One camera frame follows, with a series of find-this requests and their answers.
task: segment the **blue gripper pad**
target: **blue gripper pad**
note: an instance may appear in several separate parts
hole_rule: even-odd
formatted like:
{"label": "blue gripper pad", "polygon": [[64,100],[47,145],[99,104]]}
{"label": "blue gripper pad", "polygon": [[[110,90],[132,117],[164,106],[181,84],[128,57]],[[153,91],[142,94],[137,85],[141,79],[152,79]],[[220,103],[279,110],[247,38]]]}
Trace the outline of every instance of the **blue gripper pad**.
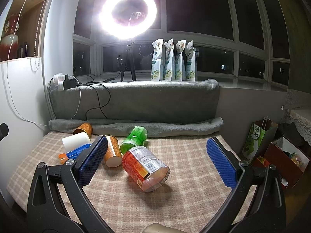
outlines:
{"label": "blue gripper pad", "polygon": [[224,184],[234,189],[237,185],[237,172],[214,139],[208,139],[206,151]]}
{"label": "blue gripper pad", "polygon": [[91,182],[99,164],[103,160],[108,150],[108,140],[102,137],[101,140],[93,148],[92,152],[85,159],[82,166],[79,168],[78,185],[80,187],[86,186]]}

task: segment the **green plastic bottle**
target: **green plastic bottle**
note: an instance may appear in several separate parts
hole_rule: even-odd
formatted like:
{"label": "green plastic bottle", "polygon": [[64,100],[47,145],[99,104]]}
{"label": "green plastic bottle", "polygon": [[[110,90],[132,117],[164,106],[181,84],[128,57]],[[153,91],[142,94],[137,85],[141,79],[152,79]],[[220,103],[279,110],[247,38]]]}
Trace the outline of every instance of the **green plastic bottle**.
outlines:
{"label": "green plastic bottle", "polygon": [[130,135],[124,139],[120,146],[121,153],[124,155],[129,149],[135,146],[143,146],[148,136],[145,127],[135,126]]}

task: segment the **metal bolt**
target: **metal bolt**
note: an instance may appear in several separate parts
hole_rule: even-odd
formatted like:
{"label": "metal bolt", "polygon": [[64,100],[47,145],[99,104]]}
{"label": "metal bolt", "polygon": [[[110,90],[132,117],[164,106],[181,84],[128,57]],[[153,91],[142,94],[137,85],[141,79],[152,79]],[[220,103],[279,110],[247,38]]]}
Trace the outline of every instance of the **metal bolt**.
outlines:
{"label": "metal bolt", "polygon": [[271,170],[275,170],[275,169],[276,169],[276,166],[275,166],[275,165],[269,165],[269,168],[270,168]]}
{"label": "metal bolt", "polygon": [[75,162],[74,159],[69,159],[69,160],[66,161],[66,165],[67,166],[71,166],[71,165],[74,164],[74,162]]}
{"label": "metal bolt", "polygon": [[43,162],[40,162],[40,163],[38,164],[38,168],[43,168],[43,166],[45,166],[45,163],[43,163]]}
{"label": "metal bolt", "polygon": [[241,166],[248,166],[249,163],[246,160],[240,161]]}

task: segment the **ceramic vase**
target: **ceramic vase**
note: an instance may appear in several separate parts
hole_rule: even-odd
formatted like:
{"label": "ceramic vase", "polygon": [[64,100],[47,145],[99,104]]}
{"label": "ceramic vase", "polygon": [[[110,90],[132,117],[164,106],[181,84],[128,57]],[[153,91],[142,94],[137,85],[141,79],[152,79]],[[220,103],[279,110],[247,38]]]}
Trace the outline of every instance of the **ceramic vase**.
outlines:
{"label": "ceramic vase", "polygon": [[17,20],[18,20],[18,14],[13,14],[7,18],[7,23],[4,26],[4,36],[1,38],[1,42],[0,42],[1,61],[7,60],[9,56],[9,50],[10,50],[12,40],[13,40],[13,44],[10,50],[9,60],[13,59],[16,55],[16,51],[18,49],[18,36],[16,35],[16,33],[14,35],[14,31],[16,28],[16,32],[17,32],[18,27],[19,27]]}

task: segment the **paper cup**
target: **paper cup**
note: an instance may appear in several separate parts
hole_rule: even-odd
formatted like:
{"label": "paper cup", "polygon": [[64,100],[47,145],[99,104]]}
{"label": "paper cup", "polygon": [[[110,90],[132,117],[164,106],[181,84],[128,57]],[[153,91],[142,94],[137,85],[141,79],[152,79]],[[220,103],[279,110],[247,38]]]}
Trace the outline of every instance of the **paper cup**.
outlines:
{"label": "paper cup", "polygon": [[89,136],[89,138],[91,138],[92,132],[93,132],[92,125],[90,125],[89,123],[83,123],[82,125],[80,125],[78,128],[76,128],[73,131],[73,135],[81,133],[81,132],[85,132]]}
{"label": "paper cup", "polygon": [[105,164],[108,167],[117,167],[122,164],[118,139],[110,135],[106,135],[105,137],[108,140],[108,150],[104,157]]}
{"label": "paper cup", "polygon": [[85,132],[81,132],[62,139],[65,151],[69,152],[83,146],[87,143],[91,143],[89,136]]}

